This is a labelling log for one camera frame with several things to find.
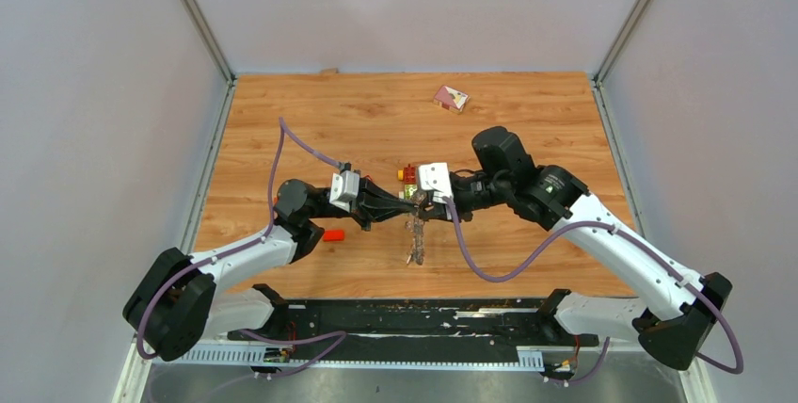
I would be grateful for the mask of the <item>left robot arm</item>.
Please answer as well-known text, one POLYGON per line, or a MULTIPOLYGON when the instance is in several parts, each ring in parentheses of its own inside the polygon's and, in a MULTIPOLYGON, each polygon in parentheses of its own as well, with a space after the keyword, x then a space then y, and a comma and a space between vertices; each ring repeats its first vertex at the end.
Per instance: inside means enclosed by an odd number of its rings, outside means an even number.
POLYGON ((227 331, 255 330, 266 340, 279 339, 289 317, 277 307, 278 295, 266 285, 237 294, 229 289, 309 255, 325 232, 315 224, 318 218, 351 218, 367 231, 418 206, 345 171, 329 187, 284 182, 271 209, 267 226, 248 237, 205 252, 170 248, 155 258, 122 310, 142 358, 173 361, 199 340, 227 331))

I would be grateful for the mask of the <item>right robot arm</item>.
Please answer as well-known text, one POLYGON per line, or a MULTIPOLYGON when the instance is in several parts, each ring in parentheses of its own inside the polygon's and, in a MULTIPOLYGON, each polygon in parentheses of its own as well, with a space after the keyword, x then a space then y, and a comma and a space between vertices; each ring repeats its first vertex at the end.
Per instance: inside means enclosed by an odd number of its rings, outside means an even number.
POLYGON ((537 165, 506 128, 480 132, 471 146, 480 164, 476 171, 459 175, 443 162, 417 168, 423 218, 459 226, 475 211, 505 205, 544 229, 548 243, 564 238, 632 291, 629 298, 610 298, 554 290, 536 320, 543 340, 557 345, 589 334, 636 342, 659 363, 684 371, 701 357, 714 327, 730 332, 722 314, 732 289, 725 276, 701 274, 658 250, 571 172, 537 165))

